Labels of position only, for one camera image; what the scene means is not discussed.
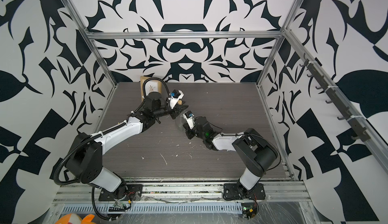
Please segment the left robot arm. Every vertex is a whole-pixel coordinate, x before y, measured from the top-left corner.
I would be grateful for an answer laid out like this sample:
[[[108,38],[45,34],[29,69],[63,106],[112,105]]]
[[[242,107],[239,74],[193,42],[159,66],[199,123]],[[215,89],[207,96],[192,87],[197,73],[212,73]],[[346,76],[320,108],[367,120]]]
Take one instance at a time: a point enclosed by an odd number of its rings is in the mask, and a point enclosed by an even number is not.
[[[122,200],[127,193],[126,181],[103,166],[103,155],[128,138],[145,132],[160,117],[169,115],[176,119],[187,108],[183,97],[181,90],[174,90],[163,102],[160,93],[151,92],[140,108],[118,125],[92,135],[79,134],[64,159],[64,167],[75,176],[75,182],[101,188],[112,199]]]

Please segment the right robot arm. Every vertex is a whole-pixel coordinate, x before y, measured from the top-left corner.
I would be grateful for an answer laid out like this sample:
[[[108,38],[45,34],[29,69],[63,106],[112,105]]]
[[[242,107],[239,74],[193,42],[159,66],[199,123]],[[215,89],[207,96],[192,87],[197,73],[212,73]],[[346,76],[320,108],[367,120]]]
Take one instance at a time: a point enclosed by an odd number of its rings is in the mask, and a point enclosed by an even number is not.
[[[253,199],[264,194],[261,178],[271,170],[271,165],[280,157],[279,151],[253,128],[242,133],[225,134],[217,131],[205,117],[192,113],[183,115],[183,127],[189,139],[197,137],[214,151],[234,151],[246,169],[235,184],[224,184],[223,199]]]

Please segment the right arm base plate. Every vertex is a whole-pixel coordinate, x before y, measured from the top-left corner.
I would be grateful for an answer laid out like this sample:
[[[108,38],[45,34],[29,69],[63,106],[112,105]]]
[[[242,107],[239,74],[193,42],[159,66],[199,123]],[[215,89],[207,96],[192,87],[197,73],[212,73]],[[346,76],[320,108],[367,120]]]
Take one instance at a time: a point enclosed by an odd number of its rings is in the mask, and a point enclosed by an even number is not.
[[[266,198],[264,186],[257,183],[252,189],[247,190],[240,183],[224,184],[222,198],[226,201],[233,200],[264,200]]]

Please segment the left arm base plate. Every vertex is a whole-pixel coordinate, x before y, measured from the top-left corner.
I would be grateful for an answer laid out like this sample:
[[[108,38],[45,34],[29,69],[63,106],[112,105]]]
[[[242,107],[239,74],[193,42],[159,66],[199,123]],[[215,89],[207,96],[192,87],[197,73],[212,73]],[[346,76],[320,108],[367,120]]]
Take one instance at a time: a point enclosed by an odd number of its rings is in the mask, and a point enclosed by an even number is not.
[[[134,201],[142,196],[142,184],[126,184],[119,186],[114,192],[108,192],[102,189],[98,200],[99,201]]]

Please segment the clear glass bottle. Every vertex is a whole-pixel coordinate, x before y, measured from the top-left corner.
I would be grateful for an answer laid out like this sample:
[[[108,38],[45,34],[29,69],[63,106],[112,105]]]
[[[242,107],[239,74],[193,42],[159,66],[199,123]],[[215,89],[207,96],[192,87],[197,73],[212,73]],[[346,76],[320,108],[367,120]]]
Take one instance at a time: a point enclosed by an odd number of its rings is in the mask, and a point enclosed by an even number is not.
[[[175,119],[176,127],[177,127],[178,130],[181,131],[181,132],[185,132],[185,131],[186,131],[185,127],[183,126],[186,122],[187,122],[187,121],[186,121],[186,119],[185,119],[183,113],[181,113],[181,114]]]

